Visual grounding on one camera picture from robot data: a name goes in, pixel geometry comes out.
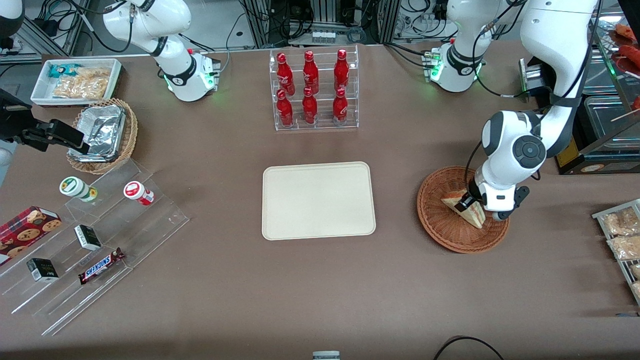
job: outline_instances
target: foil-covered container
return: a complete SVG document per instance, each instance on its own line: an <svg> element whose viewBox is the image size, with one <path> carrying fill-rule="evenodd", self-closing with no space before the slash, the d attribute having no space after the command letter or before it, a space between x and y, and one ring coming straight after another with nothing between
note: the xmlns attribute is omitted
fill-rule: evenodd
<svg viewBox="0 0 640 360"><path fill-rule="evenodd" d="M84 109L76 128L84 134L89 152L84 155L69 149L70 158L80 162L112 162L118 158L127 112L117 106L97 106Z"/></svg>

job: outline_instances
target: clear acrylic bottle rack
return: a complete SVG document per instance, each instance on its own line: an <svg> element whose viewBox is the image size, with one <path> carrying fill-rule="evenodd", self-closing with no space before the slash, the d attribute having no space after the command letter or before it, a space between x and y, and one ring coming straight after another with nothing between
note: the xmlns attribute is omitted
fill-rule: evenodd
<svg viewBox="0 0 640 360"><path fill-rule="evenodd" d="M314 52L314 59L318 66L320 77L320 89L318 94L315 95L318 103L318 119L314 125L305 122L302 109L302 99L304 98L303 89L305 88L302 69L305 66L305 51L309 49L312 49ZM333 100L335 98L333 67L335 66L339 49L345 49L347 51L347 62L349 63L349 85L346 88L345 94L346 99L349 101L349 106L347 108L346 123L342 126L336 126L333 123ZM293 71L293 83L296 87L296 93L288 97L293 107L292 127L284 127L282 125L280 117L278 116L278 108L276 107L278 101L276 91L280 88L277 74L278 62L276 61L276 55L278 53L284 53L287 56L287 63ZM358 67L358 47L354 45L271 50L269 57L269 78L271 80L271 101L273 103L273 118L275 120L276 130L315 130L358 127L360 124Z"/></svg>
<svg viewBox="0 0 640 360"><path fill-rule="evenodd" d="M125 184L133 180L153 191L151 205L143 206L124 197ZM151 174L131 159L111 169L92 186L98 189L95 200L69 200L57 210L63 224L53 234L0 268L3 301L13 309L12 313L31 313L42 324L42 335L60 331L189 221L151 180ZM80 246L74 232L79 224L95 230L102 244L99 250ZM118 247L125 254L124 259L81 285L78 275ZM26 264L31 258L50 259L60 278L51 283L34 281Z"/></svg>

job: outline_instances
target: round wicker basket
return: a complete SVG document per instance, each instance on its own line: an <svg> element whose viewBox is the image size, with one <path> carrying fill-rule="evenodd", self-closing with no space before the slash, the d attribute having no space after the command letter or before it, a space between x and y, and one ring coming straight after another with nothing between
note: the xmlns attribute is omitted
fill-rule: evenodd
<svg viewBox="0 0 640 360"><path fill-rule="evenodd" d="M468 178L475 174L469 169ZM498 245L507 234L509 219L496 221L485 211L482 229L477 229L449 209L440 199L449 192L465 188L465 168L441 168L427 178L418 191L418 216L431 237L449 250L476 254Z"/></svg>
<svg viewBox="0 0 640 360"><path fill-rule="evenodd" d="M136 137L138 135L138 120L136 119L136 114L133 113L129 105L120 100L120 99L108 99L100 102L96 102L95 104L91 104L91 107L97 106L107 106L107 105L118 105L122 107L127 112L127 118L125 119L125 128L122 132L122 140L120 141L120 155L115 161L111 163L81 163L79 161L75 161L67 155L67 161L71 164L71 166L82 172L90 172L95 175L102 175L105 172L109 171L111 168L115 167L121 161L124 161L131 157L133 153L133 149L136 146ZM78 120L80 120L80 114L76 116L76 120L74 121L74 127L78 125Z"/></svg>

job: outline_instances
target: red coca-cola bottle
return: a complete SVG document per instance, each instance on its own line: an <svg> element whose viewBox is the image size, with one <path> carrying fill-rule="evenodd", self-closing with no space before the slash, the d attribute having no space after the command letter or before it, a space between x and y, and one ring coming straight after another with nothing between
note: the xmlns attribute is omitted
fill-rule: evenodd
<svg viewBox="0 0 640 360"><path fill-rule="evenodd" d="M340 87L335 91L333 100L333 123L336 126L343 126L347 122L347 106L349 101L344 97L344 88Z"/></svg>
<svg viewBox="0 0 640 360"><path fill-rule="evenodd" d="M338 50L338 61L335 62L333 68L333 87L346 88L349 84L349 64L347 63L347 51L345 49Z"/></svg>
<svg viewBox="0 0 640 360"><path fill-rule="evenodd" d="M302 108L305 111L305 122L309 125L315 124L318 115L318 103L310 86L305 88L305 98L302 100Z"/></svg>
<svg viewBox="0 0 640 360"><path fill-rule="evenodd" d="M280 87L287 92L288 96L293 96L296 93L296 87L293 85L293 71L287 64L287 57L283 53L278 53L276 59L278 59L278 82Z"/></svg>
<svg viewBox="0 0 640 360"><path fill-rule="evenodd" d="M302 69L302 74L305 77L305 86L309 86L314 95L317 94L320 91L320 79L313 51L305 51L305 67Z"/></svg>
<svg viewBox="0 0 640 360"><path fill-rule="evenodd" d="M284 127L292 127L293 126L293 108L291 107L291 103L287 99L287 94L282 89L278 89L276 92L278 96L278 102L276 103L276 108L278 108L278 116L280 117L280 121L282 126Z"/></svg>

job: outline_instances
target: red cookie box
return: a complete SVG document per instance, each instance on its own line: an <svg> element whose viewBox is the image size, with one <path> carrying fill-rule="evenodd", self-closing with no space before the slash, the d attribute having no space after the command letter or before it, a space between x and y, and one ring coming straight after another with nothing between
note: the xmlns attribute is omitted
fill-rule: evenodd
<svg viewBox="0 0 640 360"><path fill-rule="evenodd" d="M0 266L61 224L58 214L31 206L0 226Z"/></svg>

